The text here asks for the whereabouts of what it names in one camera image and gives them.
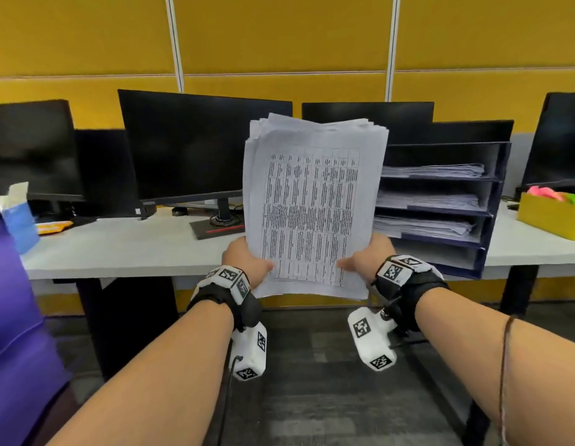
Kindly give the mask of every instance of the yellow partition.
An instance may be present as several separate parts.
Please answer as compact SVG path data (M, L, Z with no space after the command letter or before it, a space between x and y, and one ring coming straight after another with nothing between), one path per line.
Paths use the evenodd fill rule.
M189 94L292 101L293 116L302 117L302 102L384 101L386 74L185 75L184 83Z
M533 132L546 93L575 92L575 70L397 72L393 101L433 101L434 120L515 119Z
M165 0L0 0L0 77L170 73Z
M385 70L393 0L174 0L185 74Z
M123 128L118 89L178 92L175 77L0 79L0 103L63 98L76 128Z
M401 0L398 69L575 66L575 0Z

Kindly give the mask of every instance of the person's left arm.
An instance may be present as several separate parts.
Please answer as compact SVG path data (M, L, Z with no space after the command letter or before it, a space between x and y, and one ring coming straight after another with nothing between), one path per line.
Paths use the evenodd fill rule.
M233 241L222 263L244 271L251 288L273 265ZM56 434L48 446L198 446L217 401L234 328L225 303L202 300L143 349Z

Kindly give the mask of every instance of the hand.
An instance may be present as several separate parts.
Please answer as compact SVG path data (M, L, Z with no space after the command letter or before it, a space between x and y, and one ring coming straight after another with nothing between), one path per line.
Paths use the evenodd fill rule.
M395 255L395 247L391 240L380 233L372 233L368 247L351 257L337 260L337 267L357 272L366 282L372 282L380 265L391 255Z
M272 261L256 258L248 250L247 239L244 236L230 243L222 255L222 264L243 270L248 277L251 289L260 285L267 274L274 268Z

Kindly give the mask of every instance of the desk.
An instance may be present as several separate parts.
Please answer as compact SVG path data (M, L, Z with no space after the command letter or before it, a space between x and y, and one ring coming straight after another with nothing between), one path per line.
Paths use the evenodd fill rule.
M189 222L202 219L169 209L144 221L100 219L44 237L23 257L30 279L76 282L106 378L178 318L170 277L204 275L240 236L197 241ZM507 277L501 311L524 314L540 266L547 277L575 275L575 241L518 222L502 203L485 265L484 278ZM102 288L99 278L117 279ZM488 424L474 405L463 443L481 444Z

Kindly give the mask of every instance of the person's left hand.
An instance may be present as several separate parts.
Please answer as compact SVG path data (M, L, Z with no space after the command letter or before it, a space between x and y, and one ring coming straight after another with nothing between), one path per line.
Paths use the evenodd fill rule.
M260 285L274 268L272 261L257 258L248 250L245 236L241 236L230 243L222 255L222 264L243 270L248 277L252 290Z

